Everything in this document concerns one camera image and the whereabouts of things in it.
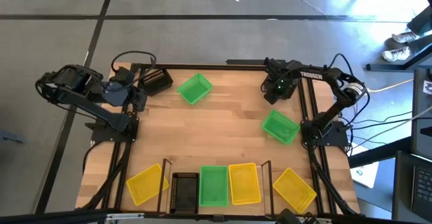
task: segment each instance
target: green plastic basket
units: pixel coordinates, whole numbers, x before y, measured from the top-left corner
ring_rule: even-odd
[[[284,144],[291,144],[300,126],[285,115],[273,110],[262,124],[262,129]]]
[[[228,206],[228,167],[201,167],[200,206]]]
[[[193,76],[177,88],[177,91],[188,103],[194,105],[210,92],[213,86],[201,73]]]

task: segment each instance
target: black tray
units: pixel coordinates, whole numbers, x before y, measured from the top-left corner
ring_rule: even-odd
[[[173,173],[170,213],[198,214],[199,173]]]

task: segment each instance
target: black desk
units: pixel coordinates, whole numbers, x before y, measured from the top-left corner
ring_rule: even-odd
[[[423,159],[412,156],[405,152],[396,153],[396,166],[393,187],[393,208],[391,218],[397,221],[408,221],[416,223],[431,223],[413,213],[411,206],[412,173],[414,166],[431,167]]]
[[[427,0],[429,5],[432,5],[432,0]],[[409,61],[402,65],[391,63],[376,64],[370,63],[366,65],[366,69],[374,72],[412,72],[415,69],[429,69],[432,65],[421,65],[421,63],[432,57],[432,46],[427,47],[424,51],[414,56]]]
[[[432,105],[432,95],[423,92],[424,82],[432,82],[427,73],[425,69],[417,69],[414,73],[413,115],[419,114]],[[432,117],[432,112],[429,111],[422,117]],[[411,136],[350,157],[350,167],[360,167],[395,157],[399,150],[432,159],[432,137],[421,133],[421,129],[432,126],[432,119],[417,119],[411,124]]]

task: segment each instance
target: white shoe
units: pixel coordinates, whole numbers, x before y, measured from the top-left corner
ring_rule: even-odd
[[[413,32],[403,32],[401,34],[392,34],[391,37],[398,43],[405,43],[420,38]]]
[[[386,61],[405,60],[411,55],[410,47],[384,51],[383,57]]]

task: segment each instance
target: person's leg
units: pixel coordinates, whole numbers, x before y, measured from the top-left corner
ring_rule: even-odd
[[[406,25],[418,36],[432,30],[432,7],[428,6]]]
[[[410,42],[418,39],[424,33],[432,30],[432,7],[428,6],[419,15],[406,25],[411,31],[401,34],[392,34],[391,37],[398,43]]]
[[[402,47],[400,49],[384,51],[383,58],[386,61],[405,60],[411,54],[417,55],[430,45],[432,45],[432,34],[409,42],[408,46]]]

